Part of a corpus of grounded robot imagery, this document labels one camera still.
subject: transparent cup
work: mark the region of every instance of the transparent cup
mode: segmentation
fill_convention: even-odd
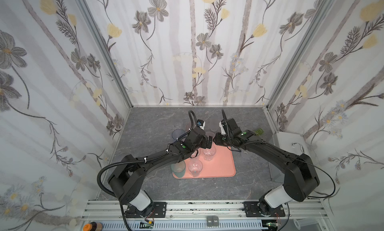
[[[190,122],[188,122],[186,125],[185,125],[185,129],[187,130],[187,132],[188,132],[188,130],[191,128],[192,126],[191,126],[191,123]]]
[[[216,147],[212,145],[212,147],[209,149],[208,148],[203,149],[203,153],[204,153],[204,160],[212,161],[212,159],[214,158],[214,155],[216,154]]]
[[[209,118],[208,120],[208,123],[209,123],[209,129],[212,131],[212,132],[217,132],[218,130],[220,130],[220,117],[215,115],[215,116],[212,116]]]
[[[175,129],[173,132],[172,132],[172,138],[174,140],[174,142],[177,140],[178,137],[180,137],[181,135],[183,135],[185,133],[184,130],[180,129],[180,128],[177,128]]]
[[[203,163],[198,159],[191,159],[188,170],[192,176],[197,177],[200,175],[201,170],[203,170]]]
[[[205,135],[206,135],[207,137],[211,136],[212,139],[215,137],[215,134],[214,134],[213,132],[205,132]]]
[[[176,177],[178,177],[178,178],[184,177],[184,174],[185,174],[185,162],[184,161],[181,161],[178,163],[173,163],[170,165],[170,168]]]

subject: wire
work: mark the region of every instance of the wire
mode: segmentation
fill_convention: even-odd
[[[280,219],[280,225],[281,225],[281,218],[278,213],[276,213],[276,223],[277,223],[277,219]]]
[[[331,197],[331,196],[335,193],[335,191],[336,191],[336,184],[335,184],[335,181],[333,180],[333,178],[332,178],[326,171],[324,171],[324,170],[322,170],[321,168],[319,168],[318,166],[315,166],[315,165],[310,164],[310,163],[308,163],[308,162],[301,161],[301,160],[298,160],[298,159],[296,159],[296,160],[297,160],[297,161],[300,161],[300,162],[304,162],[304,163],[306,163],[306,164],[309,164],[309,165],[311,165],[311,166],[314,166],[314,167],[320,169],[321,171],[323,171],[323,173],[325,173],[326,175],[328,175],[328,177],[329,177],[329,178],[332,180],[332,182],[333,182],[333,192],[332,192],[330,195],[327,195],[327,196],[324,196],[324,197],[315,197],[315,196],[307,196],[307,197],[310,197],[310,198],[328,198],[328,197]]]
[[[282,230],[287,225],[288,220],[289,220],[289,215],[290,215],[289,205],[288,205],[288,202],[286,202],[285,204],[288,207],[288,218],[287,218],[287,221],[285,222],[285,224],[279,229],[279,231]]]
[[[278,151],[279,153],[281,153],[282,155],[286,156],[284,153],[282,153],[280,150],[276,149],[273,145],[269,144],[266,142],[267,145],[270,145],[273,149],[275,149],[276,151]],[[293,160],[297,160],[299,162],[303,162],[303,163],[306,163],[306,164],[309,164],[319,170],[321,170],[323,173],[325,173],[326,175],[328,175],[328,177],[331,179],[332,183],[333,183],[333,192],[330,194],[330,195],[327,195],[327,196],[324,196],[324,197],[315,197],[315,196],[307,196],[307,197],[310,197],[310,198],[328,198],[328,197],[331,197],[335,192],[336,192],[336,184],[335,184],[335,181],[333,180],[333,178],[324,170],[322,170],[321,168],[319,168],[318,166],[315,166],[309,162],[305,162],[305,161],[302,161],[300,159],[297,159],[297,158],[294,158],[294,157],[290,157],[291,159]]]
[[[230,149],[228,146],[227,146],[227,148],[228,148],[229,150],[233,151],[233,152],[241,152],[241,150],[232,150],[232,149]]]
[[[180,138],[182,138],[182,137],[184,137],[185,135],[188,135],[190,132],[191,132],[191,130],[194,128],[194,124],[196,124],[196,127],[198,126],[197,125],[197,120],[196,120],[196,115],[195,115],[195,113],[192,111],[192,110],[189,110],[188,111],[188,115],[189,115],[189,119],[190,119],[190,121],[191,121],[191,128],[187,131],[187,132],[185,132],[184,134],[182,134],[180,137],[178,137],[176,140],[180,140]]]
[[[116,167],[116,166],[119,166],[119,165],[125,165],[125,164],[137,164],[137,163],[142,163],[142,162],[149,162],[149,161],[153,161],[153,160],[156,160],[156,159],[159,159],[161,157],[164,157],[165,155],[168,154],[168,151],[165,152],[164,154],[161,154],[157,157],[151,157],[151,158],[148,158],[146,160],[144,159],[141,159],[141,160],[130,160],[130,161],[124,161],[124,162],[115,162],[115,163],[112,163],[110,165],[107,165],[105,167],[103,167],[99,173],[97,174],[97,184],[99,185],[99,187],[101,188],[101,190],[103,190],[104,192],[108,193],[109,195],[111,196],[114,196],[116,197],[115,193],[113,193],[111,190],[109,190],[108,188],[106,188],[103,183],[101,182],[101,176],[103,175],[103,173],[105,171],[107,171],[108,169],[112,168],[112,167]]]
[[[122,205],[120,205],[120,209],[121,209],[121,215],[122,215],[122,219],[124,220],[125,227],[127,228],[128,231],[132,231],[128,226],[127,219],[125,218],[124,209],[122,208]]]

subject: gray flower pattern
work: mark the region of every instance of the gray flower pattern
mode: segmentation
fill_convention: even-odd
[[[198,96],[196,97],[196,99],[194,100],[194,103],[198,106],[202,106],[202,105],[205,105],[206,102],[205,102],[205,97],[203,96]]]
[[[7,69],[12,63],[20,68],[26,67],[26,62],[21,56],[26,51],[21,47],[15,47],[15,39],[6,32],[0,31],[0,68]]]
[[[279,117],[279,125],[281,126],[281,129],[284,129],[285,126],[288,124],[288,120],[286,116],[282,115]]]
[[[332,85],[336,85],[337,78],[338,76],[333,73],[329,73],[324,77],[324,83],[320,86],[320,88],[325,88],[324,95],[333,93]]]
[[[115,125],[113,124],[113,121],[108,121],[107,130],[109,131],[110,136],[112,136],[114,128],[115,128]]]
[[[113,123],[115,124],[117,129],[122,127],[122,118],[119,116],[118,113],[116,113],[116,117],[115,117]]]
[[[314,9],[308,9],[307,12],[306,12],[305,15],[304,15],[304,18],[309,19],[309,18],[314,17],[314,15],[316,14],[316,11],[317,11],[317,9],[319,8],[320,3],[321,3],[322,1],[323,1],[323,0],[316,0],[316,1],[314,2],[314,4],[313,4]]]
[[[278,113],[284,113],[285,111],[285,105],[281,103],[279,106],[277,106],[277,112]]]
[[[218,59],[221,59],[221,57],[224,55],[221,51],[220,44],[213,44],[211,49],[209,50],[210,53],[212,53],[211,58],[217,57]]]
[[[303,22],[303,16],[303,13],[294,12],[291,17],[287,19],[288,23],[280,26],[279,33],[283,34],[284,32],[288,31],[290,34],[292,34],[295,30],[295,26],[299,26]]]
[[[93,68],[93,70],[96,72],[97,68],[100,68],[100,61],[96,61],[92,53],[89,54],[87,59],[88,59],[89,67]]]
[[[336,61],[336,58],[337,55],[334,55],[333,52],[325,54],[324,60],[319,61],[319,64],[321,65],[319,71],[322,72],[325,70],[326,73],[330,72],[333,69],[331,64]]]
[[[71,52],[71,60],[76,63],[76,69],[79,70],[81,68],[82,71],[85,70],[85,65],[87,64],[87,59],[85,56],[80,57],[80,53],[77,50],[77,48],[74,49],[73,52]]]
[[[159,21],[164,21],[163,16],[168,16],[168,12],[164,10],[167,7],[165,0],[149,0],[153,7],[148,7],[148,14],[151,17],[156,17]]]
[[[209,37],[208,37],[208,33],[200,33],[198,36],[197,36],[197,40],[198,42],[196,43],[196,46],[200,46],[200,50],[204,50],[204,48],[208,48],[211,46],[211,42],[208,41]]]
[[[135,29],[135,32],[140,33],[140,31],[143,29],[148,33],[148,25],[151,23],[151,19],[148,17],[148,14],[143,11],[136,11],[135,20],[137,23],[132,25],[132,27]]]
[[[194,96],[195,96],[195,94],[193,94],[192,92],[188,92],[188,93],[186,92],[184,100],[186,100],[186,101],[193,100]]]
[[[0,112],[10,109],[8,99],[19,98],[22,95],[16,89],[11,87],[13,77],[3,71],[0,71]]]

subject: green object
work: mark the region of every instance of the green object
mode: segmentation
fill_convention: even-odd
[[[170,168],[176,177],[178,177],[178,178],[184,177],[184,174],[185,174],[185,162],[184,161],[171,164]]]
[[[264,130],[262,130],[261,128],[257,129],[256,131],[254,131],[256,133],[256,135],[261,135],[264,133]]]

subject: black cable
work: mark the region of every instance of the black cable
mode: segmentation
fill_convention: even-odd
[[[151,157],[151,158],[148,158],[148,159],[141,159],[141,160],[130,160],[130,161],[124,161],[124,162],[115,162],[115,163],[112,163],[110,165],[107,165],[105,167],[103,167],[99,173],[97,174],[97,184],[99,185],[100,189],[103,190],[104,192],[108,193],[109,195],[111,196],[115,196],[115,194],[109,190],[108,188],[106,188],[103,183],[101,182],[101,176],[103,175],[103,173],[105,171],[107,171],[108,169],[112,168],[112,167],[116,167],[116,166],[119,166],[119,165],[125,165],[125,164],[137,164],[137,163],[142,163],[142,162],[150,162],[150,161],[153,161],[153,160],[156,160],[156,159],[159,159],[161,157],[164,157],[165,155],[168,154],[168,151],[165,152],[164,154],[162,155],[159,155],[157,157]]]
[[[333,182],[333,192],[332,192],[330,195],[327,195],[327,196],[324,196],[324,197],[315,197],[315,196],[307,196],[307,197],[310,197],[310,198],[328,198],[328,197],[331,197],[331,196],[335,193],[335,191],[336,191],[336,184],[335,184],[335,181],[333,180],[333,178],[332,178],[326,171],[324,171],[324,170],[322,170],[321,168],[319,168],[318,166],[315,166],[315,165],[310,164],[310,163],[308,163],[308,162],[301,161],[301,160],[299,160],[299,159],[296,159],[296,160],[297,160],[297,161],[300,161],[300,162],[304,162],[304,163],[306,163],[306,164],[309,164],[309,165],[311,165],[311,166],[314,166],[314,167],[320,169],[321,171],[323,171],[323,173],[325,173],[326,175],[328,175],[328,177],[329,177],[329,178],[332,180],[332,182]]]
[[[127,219],[125,218],[125,213],[124,213],[124,209],[122,208],[122,205],[120,205],[120,209],[121,209],[121,215],[122,215],[122,219],[124,220],[125,227],[127,228],[128,231],[132,231],[128,226]]]
[[[280,150],[276,149],[275,146],[271,145],[270,143],[267,143],[265,142],[267,145],[270,145],[274,150],[278,151],[279,153],[281,153],[281,155],[284,155],[285,157],[290,157],[290,156],[287,156],[285,155],[284,153],[282,153]],[[333,180],[333,178],[324,170],[322,170],[321,168],[319,168],[318,166],[315,166],[309,162],[305,162],[305,161],[302,161],[300,159],[297,159],[297,158],[294,158],[294,157],[290,157],[291,159],[293,160],[297,160],[299,162],[303,162],[303,163],[306,163],[306,164],[309,164],[317,169],[320,169],[323,173],[325,173],[326,175],[328,175],[328,177],[331,179],[332,183],[333,183],[333,192],[330,194],[330,195],[327,195],[327,196],[324,196],[324,197],[315,197],[315,196],[307,196],[307,197],[310,197],[310,198],[328,198],[328,197],[331,197],[335,192],[336,192],[336,184],[335,184],[335,181]]]
[[[233,151],[233,152],[241,152],[241,150],[232,150],[232,149],[230,149],[228,146],[227,146],[227,148],[228,148],[229,150]]]
[[[229,133],[229,125],[228,125],[228,122],[227,122],[227,116],[225,115],[225,112],[224,112],[224,109],[221,109],[221,113],[223,114],[223,119],[224,119],[224,123],[227,127],[227,137],[229,139],[229,142],[231,143],[231,145],[235,148],[238,148],[236,145],[233,144],[232,142],[232,138],[231,138],[231,135]]]
[[[191,132],[191,130],[194,128],[194,126],[195,126],[194,124],[195,124],[195,123],[196,123],[196,126],[197,126],[197,120],[196,120],[196,115],[195,115],[195,113],[194,113],[192,110],[189,110],[189,111],[188,111],[188,115],[189,115],[189,119],[190,119],[190,121],[191,121],[191,128],[190,128],[187,132],[185,132],[184,134],[182,134],[180,137],[178,137],[176,140],[180,140],[180,138],[182,138],[182,137],[188,135],[188,134]]]
[[[287,221],[285,222],[285,224],[279,229],[279,231],[282,230],[287,225],[288,220],[289,220],[289,214],[290,214],[289,205],[288,205],[288,202],[286,202],[285,204],[288,206],[288,218],[287,218]]]

